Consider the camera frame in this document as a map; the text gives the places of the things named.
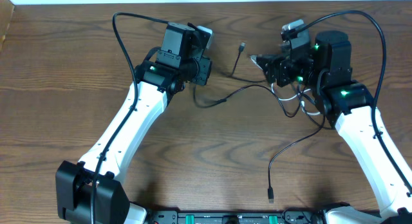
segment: black cable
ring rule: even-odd
[[[161,49],[161,47],[154,47],[154,48],[152,48],[152,49],[149,51],[149,53],[147,53],[147,55],[146,55],[146,57],[144,58],[144,60],[145,60],[145,61],[150,60],[150,58],[152,58],[153,55],[154,55],[158,50],[160,50],[160,49]]]
[[[320,126],[314,133],[312,133],[312,134],[310,134],[310,135],[307,135],[307,136],[305,136],[305,137],[303,137],[303,138],[300,138],[300,139],[296,140],[295,142],[289,144],[289,145],[286,146],[284,149],[280,150],[280,152],[276,153],[276,155],[270,160],[270,163],[269,163],[269,166],[268,166],[268,181],[269,181],[268,198],[269,198],[269,202],[270,202],[270,203],[273,203],[273,199],[274,199],[273,188],[272,188],[271,183],[270,183],[270,169],[272,168],[273,162],[275,161],[275,159],[276,159],[280,154],[282,154],[284,151],[286,151],[287,149],[289,149],[289,147],[292,147],[293,145],[299,143],[300,141],[306,140],[307,138],[310,138],[311,136],[316,135],[316,134],[323,128],[324,121],[325,121],[325,116],[323,116],[323,121],[322,121],[321,126]]]
[[[210,108],[210,107],[214,107],[214,106],[217,106],[217,105],[219,105],[219,104],[221,104],[221,103],[226,102],[228,98],[230,98],[231,96],[235,95],[236,93],[239,93],[240,91],[243,91],[244,89],[247,89],[247,88],[251,88],[251,87],[253,87],[253,86],[257,86],[257,87],[260,87],[260,88],[264,88],[264,89],[266,89],[267,91],[269,91],[273,96],[275,96],[276,100],[279,102],[279,105],[281,106],[281,109],[283,110],[283,113],[286,115],[286,117],[288,117],[288,118],[293,118],[293,117],[296,116],[297,112],[299,111],[300,104],[298,105],[298,108],[297,108],[291,115],[289,115],[289,113],[286,111],[285,107],[283,106],[282,102],[279,100],[279,97],[278,97],[275,93],[273,93],[273,92],[272,92],[269,88],[267,88],[266,86],[257,85],[257,84],[242,86],[241,88],[237,89],[236,91],[233,91],[232,93],[230,93],[230,94],[227,95],[226,97],[224,97],[224,98],[222,98],[222,99],[219,99],[219,100],[215,100],[213,104],[209,104],[209,105],[200,105],[200,104],[198,103],[198,101],[196,100],[196,84],[195,84],[194,87],[193,87],[193,101],[194,101],[194,104],[195,104],[197,107],[199,107],[199,108]]]
[[[405,186],[409,190],[409,196],[410,196],[412,194],[412,186],[411,186],[410,182],[406,179],[406,177],[405,177],[404,173],[402,172],[402,170],[397,165],[395,159],[393,159],[393,157],[391,156],[391,153],[389,152],[388,148],[386,147],[386,144],[385,144],[385,142],[383,141],[383,139],[381,137],[381,132],[379,131],[378,125],[376,123],[377,103],[378,103],[380,89],[382,87],[382,83],[383,83],[383,80],[384,80],[384,74],[385,74],[385,68],[386,68],[386,41],[385,41],[385,36],[384,36],[383,31],[382,31],[382,28],[380,28],[380,26],[376,22],[376,20],[374,20],[374,18],[372,18],[369,14],[367,14],[365,12],[357,11],[357,10],[337,12],[337,13],[333,13],[333,14],[321,17],[321,18],[317,19],[316,21],[306,25],[305,27],[303,27],[303,28],[301,28],[297,31],[294,31],[293,33],[288,34],[288,36],[289,37],[294,36],[294,35],[298,34],[299,32],[307,30],[308,28],[312,27],[313,25],[315,25],[315,24],[317,24],[317,23],[319,23],[319,22],[321,22],[325,19],[335,17],[335,16],[338,16],[338,15],[344,15],[344,14],[363,15],[364,17],[366,17],[374,25],[374,27],[379,32],[380,41],[382,43],[382,67],[380,69],[379,81],[378,81],[378,85],[377,85],[377,88],[376,88],[375,96],[373,97],[373,103],[372,103],[372,107],[371,107],[372,126],[373,126],[373,130],[375,131],[375,136],[378,138],[378,141],[379,141],[380,145],[382,146],[382,149],[384,150],[384,152],[385,152],[386,156],[388,157],[389,161],[391,162],[392,166],[395,168],[396,172],[398,173],[398,175],[400,176],[400,178],[404,182]]]
[[[307,99],[312,105],[316,105],[315,101],[313,100],[313,98],[309,97],[309,95],[302,93],[301,94],[302,97],[304,97],[305,99]]]
[[[295,91],[295,93],[296,93],[296,95],[297,95],[297,98],[299,99],[299,102],[302,103],[302,101],[303,101],[302,95],[306,95],[306,94],[304,94],[302,91],[300,91],[299,86],[297,86],[296,88],[294,88],[294,87],[292,86],[292,88],[294,89],[294,91]],[[313,101],[313,99],[312,99],[311,97],[309,97],[308,95],[306,95],[305,98],[309,98],[310,100]],[[309,120],[312,121],[316,126],[320,127],[321,125],[318,124],[318,123],[308,114],[308,112],[307,112],[307,110],[304,108],[304,106],[302,106],[302,108],[303,108],[303,113],[309,118]],[[325,126],[323,126],[323,129],[333,130],[333,128],[331,128],[331,127],[325,127]]]
[[[236,70],[236,66],[238,65],[238,61],[239,61],[240,55],[241,55],[241,53],[243,52],[244,49],[245,49],[245,43],[241,43],[240,46],[239,46],[238,57],[236,58],[236,62],[234,63],[232,73],[231,73],[230,75],[227,75],[227,76],[230,77],[230,78],[232,78],[232,79],[236,79],[236,80],[239,80],[239,81],[242,81],[242,82],[250,82],[250,83],[266,82],[266,79],[265,79],[265,80],[248,80],[248,79],[242,79],[242,78],[233,76],[233,74],[234,74],[234,72],[235,72],[235,70]]]
[[[103,151],[100,153],[100,156],[99,156],[99,159],[98,159],[98,162],[97,162],[97,165],[96,165],[96,169],[95,169],[95,174],[93,175],[93,181],[92,181],[92,184],[91,184],[92,191],[91,191],[91,197],[90,197],[90,200],[91,200],[90,201],[90,218],[91,218],[91,223],[92,224],[95,224],[95,222],[96,222],[96,217],[95,217],[96,185],[97,185],[98,173],[100,171],[100,168],[102,167],[102,162],[106,157],[106,153],[109,151],[109,147],[110,147],[111,143],[114,141],[117,134],[120,132],[121,128],[126,123],[126,121],[130,117],[132,112],[135,110],[135,107],[136,107],[136,104],[137,104],[137,98],[138,98],[138,91],[137,91],[138,87],[137,87],[137,83],[136,83],[134,67],[133,67],[133,64],[131,62],[129,54],[127,53],[126,47],[124,46],[123,41],[120,38],[120,36],[118,34],[118,31],[117,31],[117,28],[116,28],[116,17],[118,15],[126,15],[126,16],[131,16],[131,17],[143,18],[143,19],[147,19],[147,20],[154,21],[154,22],[159,22],[159,23],[164,23],[164,24],[168,23],[168,21],[163,21],[163,20],[160,20],[160,19],[146,17],[144,15],[137,15],[137,14],[131,14],[131,13],[126,13],[126,12],[117,12],[113,15],[113,18],[112,18],[113,31],[116,35],[116,38],[117,38],[117,41],[118,41],[120,47],[122,48],[124,57],[126,58],[126,61],[127,61],[127,63],[129,64],[129,67],[130,67],[130,71],[131,71],[132,78],[133,78],[133,85],[134,85],[134,88],[135,88],[135,98],[133,100],[132,106],[129,109],[129,112],[127,112],[126,116],[123,118],[123,120],[121,121],[119,126],[116,128],[115,132],[110,137],[110,139],[109,139],[108,143],[106,144],[106,146],[104,147]]]
[[[317,83],[316,83],[316,93],[317,95],[321,95],[321,82],[322,82],[322,76],[324,73],[326,73],[327,71],[329,71],[328,69],[323,69],[321,70],[321,72],[319,73],[318,77],[317,77]]]

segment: wood grain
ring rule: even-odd
[[[13,16],[14,5],[9,0],[0,0],[0,53],[10,21]]]
[[[244,85],[222,77],[241,41],[236,75],[263,76],[248,54],[277,53],[282,25],[358,9],[381,25],[388,65],[379,108],[391,137],[412,163],[412,2],[295,2],[151,5],[18,6],[0,55],[0,222],[56,223],[55,172],[76,162],[101,136],[121,106],[131,76],[111,29],[114,12],[204,25],[216,39],[214,61],[200,98],[221,98]],[[162,43],[165,26],[121,18],[118,28],[134,64]],[[353,46],[354,78],[373,93],[381,48],[362,17],[335,17],[310,33],[337,29]],[[290,88],[279,89],[286,97]],[[286,108],[293,109],[296,101]],[[335,131],[321,131],[279,157],[267,202],[267,165],[285,145],[315,126],[302,114],[286,118],[266,91],[255,88],[210,109],[198,109],[186,89],[175,96],[146,135],[124,188],[131,201],[181,210],[276,210],[346,201],[375,210],[372,190],[349,147]]]

